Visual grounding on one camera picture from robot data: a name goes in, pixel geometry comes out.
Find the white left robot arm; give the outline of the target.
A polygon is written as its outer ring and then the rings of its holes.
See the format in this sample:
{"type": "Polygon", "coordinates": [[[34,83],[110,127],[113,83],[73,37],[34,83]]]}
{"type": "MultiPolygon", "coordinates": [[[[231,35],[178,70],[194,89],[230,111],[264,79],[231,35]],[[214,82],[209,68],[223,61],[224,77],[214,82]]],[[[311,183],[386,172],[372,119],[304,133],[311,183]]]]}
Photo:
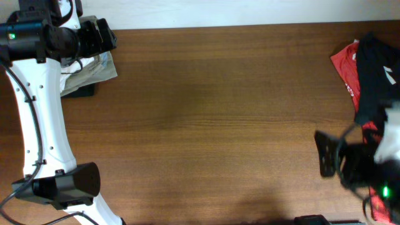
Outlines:
{"type": "Polygon", "coordinates": [[[82,14],[80,1],[20,1],[1,24],[1,66],[24,141],[24,176],[9,198],[50,205],[81,224],[123,224],[101,196],[98,166],[78,164],[66,134],[61,69],[114,49],[117,40],[105,19],[81,22],[82,14]]]}

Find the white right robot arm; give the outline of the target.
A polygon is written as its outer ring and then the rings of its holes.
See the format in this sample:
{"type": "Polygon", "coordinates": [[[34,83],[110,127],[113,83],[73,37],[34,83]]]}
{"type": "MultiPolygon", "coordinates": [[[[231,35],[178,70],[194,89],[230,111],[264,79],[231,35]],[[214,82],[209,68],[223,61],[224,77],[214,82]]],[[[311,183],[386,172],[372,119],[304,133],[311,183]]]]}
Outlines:
{"type": "Polygon", "coordinates": [[[337,175],[343,188],[362,200],[363,213],[372,198],[380,199],[381,212],[399,224],[399,101],[383,104],[377,117],[383,129],[365,132],[371,137],[367,142],[346,142],[355,122],[339,137],[315,131],[320,174],[324,178],[337,175]]]}

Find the white printed t-shirt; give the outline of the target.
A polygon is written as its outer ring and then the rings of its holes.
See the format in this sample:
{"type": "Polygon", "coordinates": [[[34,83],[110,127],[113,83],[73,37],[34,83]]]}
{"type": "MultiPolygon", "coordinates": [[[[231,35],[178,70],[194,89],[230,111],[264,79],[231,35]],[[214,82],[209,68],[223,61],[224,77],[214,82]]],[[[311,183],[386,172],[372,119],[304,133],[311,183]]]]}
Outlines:
{"type": "Polygon", "coordinates": [[[64,96],[82,86],[99,83],[118,76],[110,52],[104,52],[98,56],[82,58],[68,67],[61,68],[60,94],[64,96]]]}

